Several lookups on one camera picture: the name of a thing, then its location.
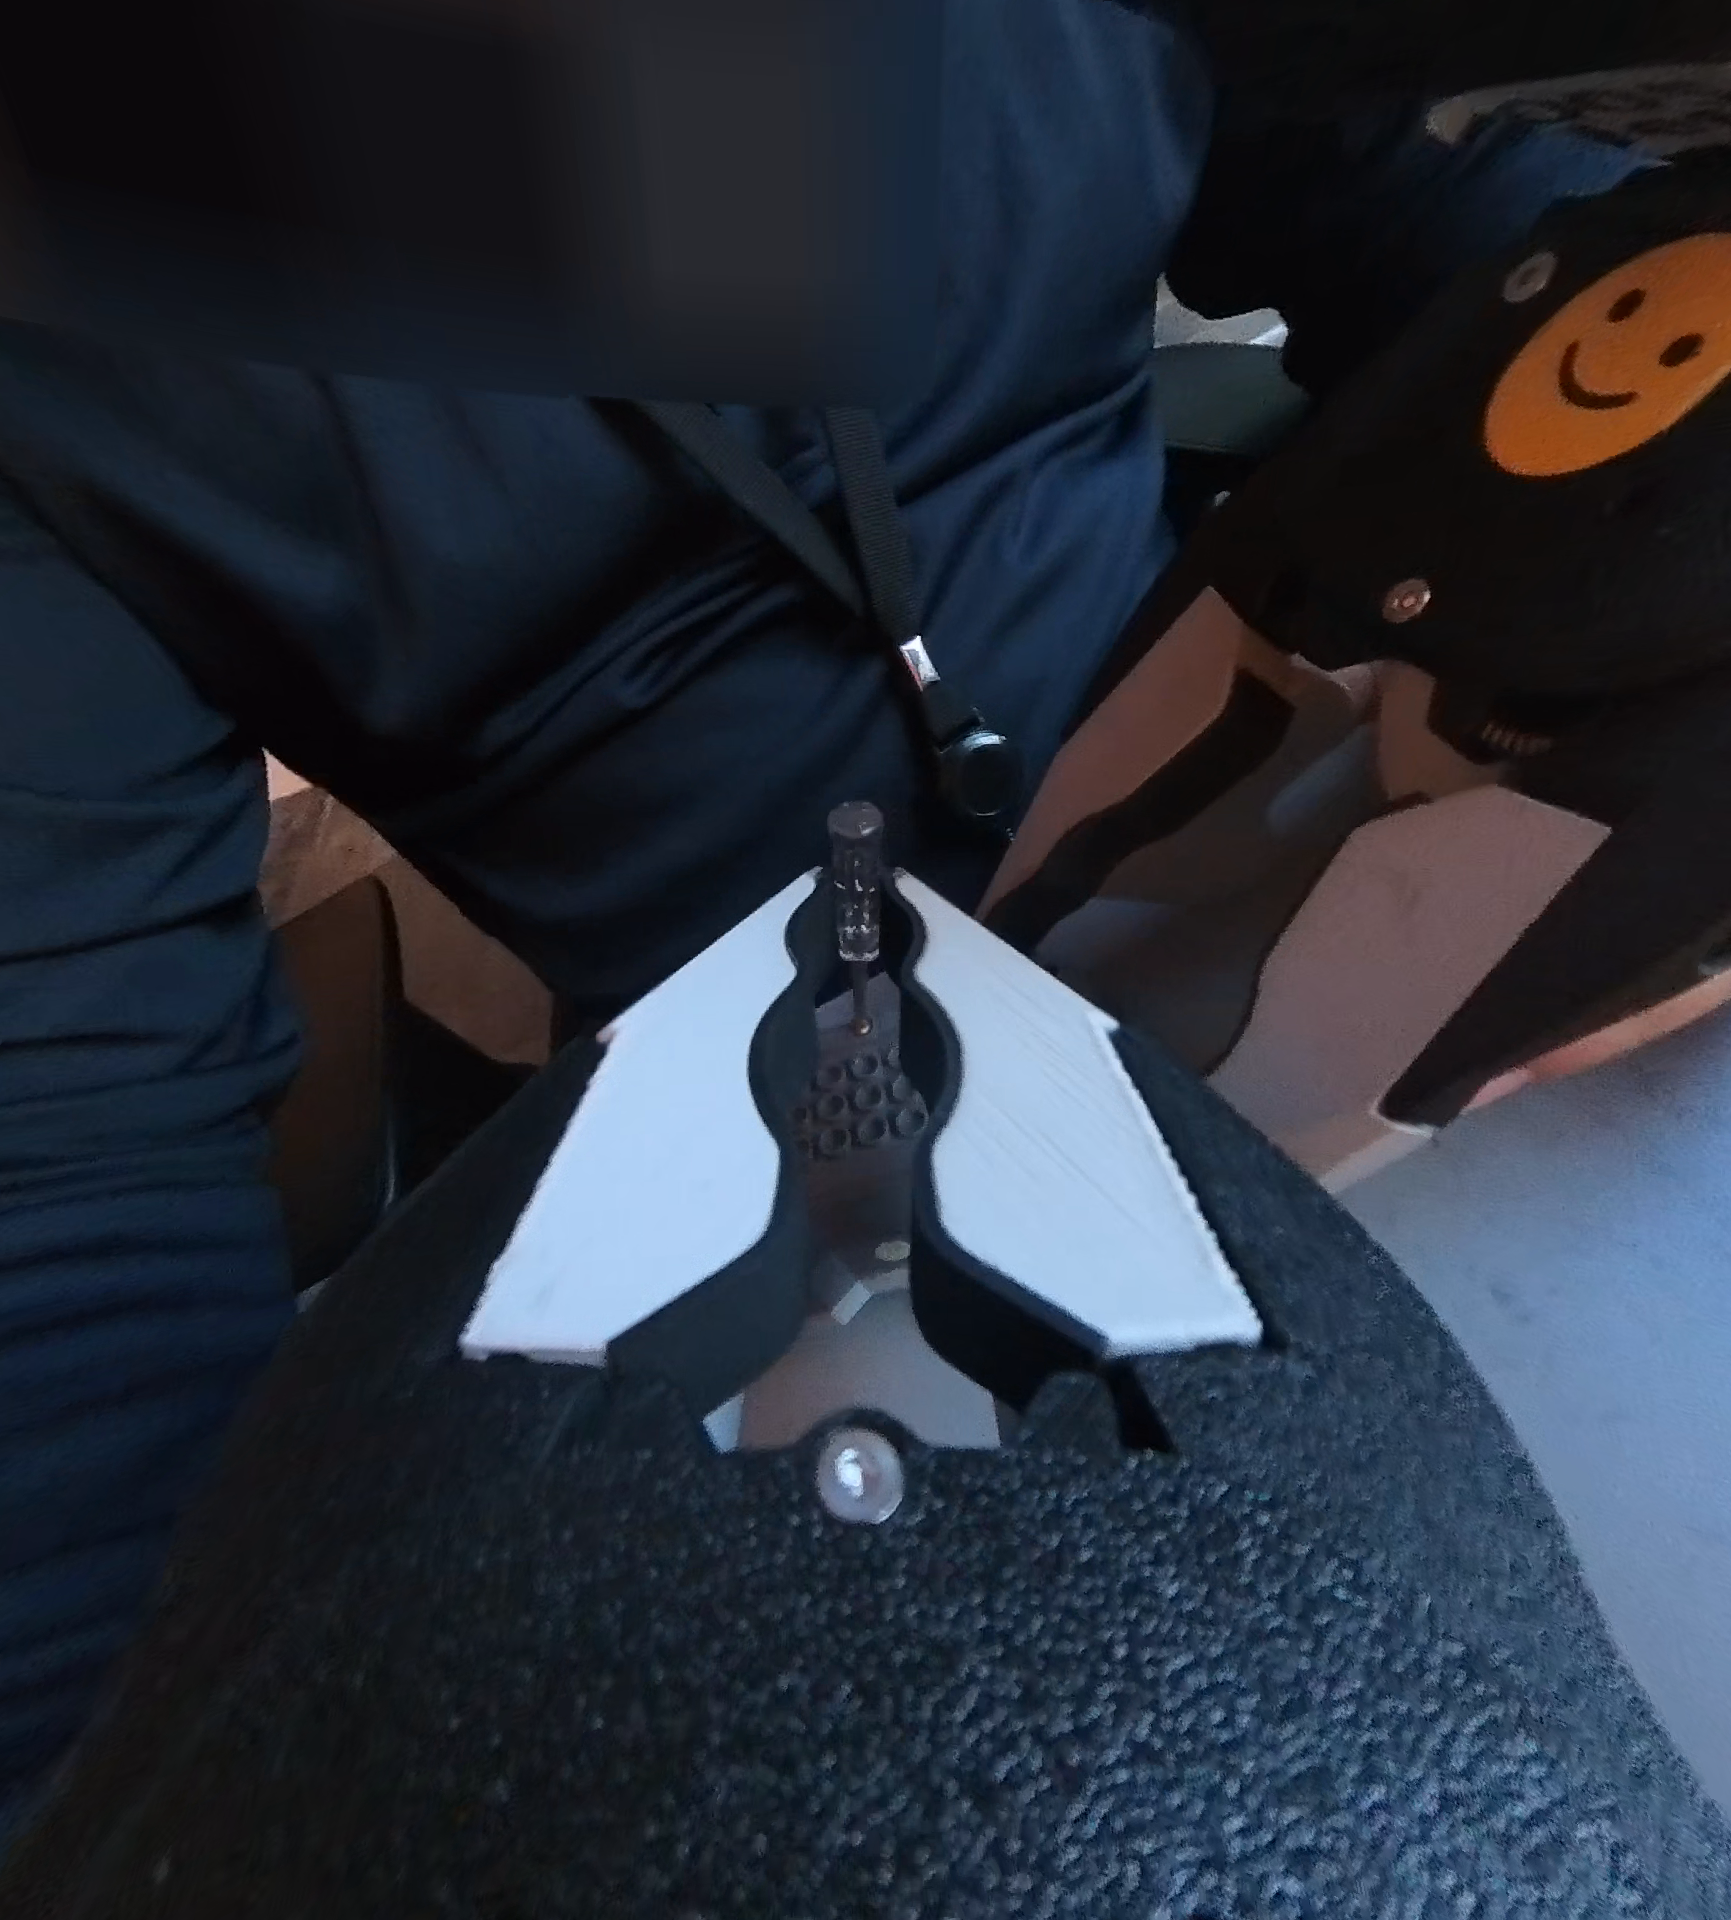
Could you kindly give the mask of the black round badge reel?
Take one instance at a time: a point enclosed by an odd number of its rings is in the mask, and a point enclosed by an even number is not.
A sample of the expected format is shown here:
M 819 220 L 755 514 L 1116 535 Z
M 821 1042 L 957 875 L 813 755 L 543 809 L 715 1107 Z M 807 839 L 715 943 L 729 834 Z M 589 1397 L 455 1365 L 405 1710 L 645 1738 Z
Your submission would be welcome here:
M 1003 733 L 973 713 L 931 741 L 935 783 L 955 821 L 1008 842 L 1020 805 L 1020 757 Z

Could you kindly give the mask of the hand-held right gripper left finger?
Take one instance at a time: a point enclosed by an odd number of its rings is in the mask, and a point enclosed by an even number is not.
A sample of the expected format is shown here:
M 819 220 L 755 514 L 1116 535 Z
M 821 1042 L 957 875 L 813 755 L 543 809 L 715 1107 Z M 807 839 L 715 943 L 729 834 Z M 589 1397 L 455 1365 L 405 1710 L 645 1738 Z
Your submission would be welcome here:
M 825 884 L 797 876 L 597 1037 L 459 1355 L 733 1402 L 805 1317 L 793 1108 L 819 1057 Z

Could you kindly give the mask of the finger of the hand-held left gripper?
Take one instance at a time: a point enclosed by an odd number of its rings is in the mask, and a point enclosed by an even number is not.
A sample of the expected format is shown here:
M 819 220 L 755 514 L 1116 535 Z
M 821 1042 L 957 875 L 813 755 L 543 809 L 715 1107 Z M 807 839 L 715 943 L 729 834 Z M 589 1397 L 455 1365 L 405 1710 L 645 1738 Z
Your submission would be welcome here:
M 1508 1075 L 1731 970 L 1731 819 L 1618 828 L 1382 1096 L 1438 1129 Z
M 1194 597 L 1054 755 L 979 925 L 1038 948 L 1126 861 L 1260 776 L 1308 719 L 1348 721 L 1348 676 L 1284 654 L 1222 599 Z

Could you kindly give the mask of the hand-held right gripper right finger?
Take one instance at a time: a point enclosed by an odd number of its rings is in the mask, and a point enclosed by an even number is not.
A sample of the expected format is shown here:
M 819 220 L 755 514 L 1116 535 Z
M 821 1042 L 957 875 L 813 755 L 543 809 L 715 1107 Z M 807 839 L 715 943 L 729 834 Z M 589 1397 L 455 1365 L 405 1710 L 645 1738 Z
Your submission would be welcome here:
M 1058 1377 L 1252 1351 L 1262 1324 L 1114 1018 L 929 884 L 889 887 L 909 931 L 903 1058 L 929 1131 L 911 1174 L 925 1342 L 1022 1412 Z

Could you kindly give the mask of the clear-handled screwdriver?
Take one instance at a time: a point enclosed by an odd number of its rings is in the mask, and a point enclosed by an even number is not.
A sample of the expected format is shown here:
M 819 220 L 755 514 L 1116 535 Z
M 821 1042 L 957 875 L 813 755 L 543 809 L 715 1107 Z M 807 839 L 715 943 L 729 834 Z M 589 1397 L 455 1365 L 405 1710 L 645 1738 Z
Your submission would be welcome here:
M 873 1018 L 871 974 L 881 947 L 883 816 L 877 805 L 849 801 L 827 816 L 833 951 L 845 977 L 849 1020 Z

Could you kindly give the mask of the grey studded battery box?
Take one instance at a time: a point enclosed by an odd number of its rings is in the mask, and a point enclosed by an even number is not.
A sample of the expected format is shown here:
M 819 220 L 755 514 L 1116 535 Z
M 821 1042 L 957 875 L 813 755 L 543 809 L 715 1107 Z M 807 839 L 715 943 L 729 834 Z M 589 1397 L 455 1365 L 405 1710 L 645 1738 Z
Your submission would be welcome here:
M 869 984 L 869 1028 L 841 994 L 815 1017 L 819 1058 L 789 1108 L 811 1266 L 785 1355 L 737 1401 L 735 1445 L 781 1451 L 841 1414 L 893 1422 L 929 1449 L 995 1451 L 991 1394 L 927 1342 L 911 1303 L 917 1150 L 929 1111 L 899 1053 L 895 983 Z

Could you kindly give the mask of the person's left hand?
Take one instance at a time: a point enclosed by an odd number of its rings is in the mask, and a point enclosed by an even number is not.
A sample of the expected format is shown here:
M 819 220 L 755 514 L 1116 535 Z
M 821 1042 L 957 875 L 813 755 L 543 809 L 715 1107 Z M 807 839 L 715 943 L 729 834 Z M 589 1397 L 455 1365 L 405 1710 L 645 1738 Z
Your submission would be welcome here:
M 1644 1010 L 1616 1020 L 1600 1031 L 1572 1039 L 1548 1053 L 1502 1071 L 1484 1082 L 1462 1107 L 1472 1114 L 1524 1088 L 1550 1085 L 1574 1075 L 1600 1068 L 1624 1054 L 1656 1044 L 1696 1020 L 1714 1015 L 1731 1003 L 1731 965 Z

